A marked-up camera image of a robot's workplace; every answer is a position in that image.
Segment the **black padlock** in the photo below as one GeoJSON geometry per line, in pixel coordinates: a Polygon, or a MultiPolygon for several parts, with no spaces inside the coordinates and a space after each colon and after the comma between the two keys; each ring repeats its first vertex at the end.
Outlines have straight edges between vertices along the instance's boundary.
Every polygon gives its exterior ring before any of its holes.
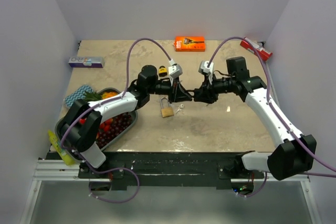
{"type": "Polygon", "coordinates": [[[193,100],[195,100],[196,98],[196,95],[197,95],[197,90],[196,89],[193,89],[193,90],[187,90],[188,94],[191,96],[191,98],[193,100]]]}

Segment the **silver keys of brass padlock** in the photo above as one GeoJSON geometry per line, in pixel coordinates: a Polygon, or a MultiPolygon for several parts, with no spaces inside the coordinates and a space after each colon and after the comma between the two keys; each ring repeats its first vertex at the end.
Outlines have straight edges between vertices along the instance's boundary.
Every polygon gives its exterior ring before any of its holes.
{"type": "Polygon", "coordinates": [[[178,114],[180,111],[182,111],[184,109],[184,104],[180,104],[178,107],[177,107],[177,110],[176,110],[176,114],[178,114]]]}

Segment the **brass padlock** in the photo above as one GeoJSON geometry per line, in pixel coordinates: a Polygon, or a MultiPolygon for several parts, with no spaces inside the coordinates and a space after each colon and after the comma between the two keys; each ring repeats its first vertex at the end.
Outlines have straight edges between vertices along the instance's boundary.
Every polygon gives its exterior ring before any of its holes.
{"type": "Polygon", "coordinates": [[[166,97],[162,97],[160,99],[160,107],[161,107],[161,116],[162,118],[168,118],[174,115],[173,108],[166,97]]]}

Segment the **yellow padlock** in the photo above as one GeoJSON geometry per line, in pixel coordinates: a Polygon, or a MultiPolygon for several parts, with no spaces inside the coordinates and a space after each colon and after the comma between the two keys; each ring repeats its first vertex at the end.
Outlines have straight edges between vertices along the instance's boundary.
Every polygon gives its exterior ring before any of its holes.
{"type": "Polygon", "coordinates": [[[158,75],[160,78],[166,77],[168,75],[168,70],[165,66],[160,66],[158,70],[158,75]]]}

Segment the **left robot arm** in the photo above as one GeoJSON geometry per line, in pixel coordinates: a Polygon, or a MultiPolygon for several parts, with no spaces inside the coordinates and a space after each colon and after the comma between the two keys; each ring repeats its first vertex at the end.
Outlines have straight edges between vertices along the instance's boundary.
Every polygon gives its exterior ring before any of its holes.
{"type": "Polygon", "coordinates": [[[192,96],[179,81],[182,73],[181,66],[175,63],[168,68],[169,80],[163,81],[158,79],[155,66],[146,65],[125,93],[99,101],[76,100],[58,122],[57,136],[66,148],[77,151],[80,158],[91,165],[93,175],[105,177],[109,165],[96,143],[100,125],[112,117],[142,108],[149,102],[151,94],[166,95],[169,102],[191,101],[192,96]]]}

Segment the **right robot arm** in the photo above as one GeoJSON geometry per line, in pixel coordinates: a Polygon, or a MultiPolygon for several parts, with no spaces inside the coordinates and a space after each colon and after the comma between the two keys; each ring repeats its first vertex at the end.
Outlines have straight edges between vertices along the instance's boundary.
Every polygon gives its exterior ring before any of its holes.
{"type": "Polygon", "coordinates": [[[273,102],[262,79],[250,76],[244,57],[229,58],[226,64],[228,77],[218,79],[214,75],[214,64],[201,62],[198,71],[204,76],[204,81],[194,90],[194,101],[212,104],[219,94],[236,94],[259,117],[275,146],[271,153],[251,151],[238,155],[235,175],[246,178],[253,170],[259,170],[283,180],[312,169],[311,154],[317,147],[315,138],[304,135],[288,120],[273,102]]]}

